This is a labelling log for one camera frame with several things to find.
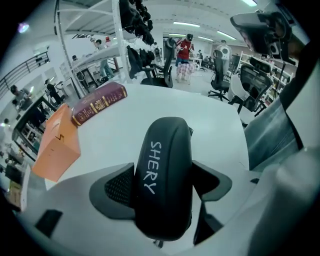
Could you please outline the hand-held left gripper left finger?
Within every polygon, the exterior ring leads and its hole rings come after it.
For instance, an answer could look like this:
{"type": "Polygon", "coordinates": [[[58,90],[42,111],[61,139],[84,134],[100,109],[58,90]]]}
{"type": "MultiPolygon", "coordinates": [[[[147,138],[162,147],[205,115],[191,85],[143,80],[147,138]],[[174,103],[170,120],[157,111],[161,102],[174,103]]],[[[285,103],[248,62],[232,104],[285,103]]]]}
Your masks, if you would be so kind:
{"type": "Polygon", "coordinates": [[[128,163],[100,177],[89,189],[92,206],[102,215],[114,220],[134,220],[135,165],[128,163]]]}

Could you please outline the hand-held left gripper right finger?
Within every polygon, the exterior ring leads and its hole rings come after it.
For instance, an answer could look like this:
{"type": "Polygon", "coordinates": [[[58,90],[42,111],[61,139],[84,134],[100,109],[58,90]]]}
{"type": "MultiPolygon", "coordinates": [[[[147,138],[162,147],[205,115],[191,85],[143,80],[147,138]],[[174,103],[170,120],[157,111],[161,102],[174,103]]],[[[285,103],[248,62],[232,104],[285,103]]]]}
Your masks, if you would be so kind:
{"type": "Polygon", "coordinates": [[[193,237],[196,246],[218,232],[224,225],[207,212],[205,203],[217,202],[232,188],[232,180],[225,174],[198,161],[192,162],[192,185],[198,194],[201,205],[197,227],[193,237]]]}

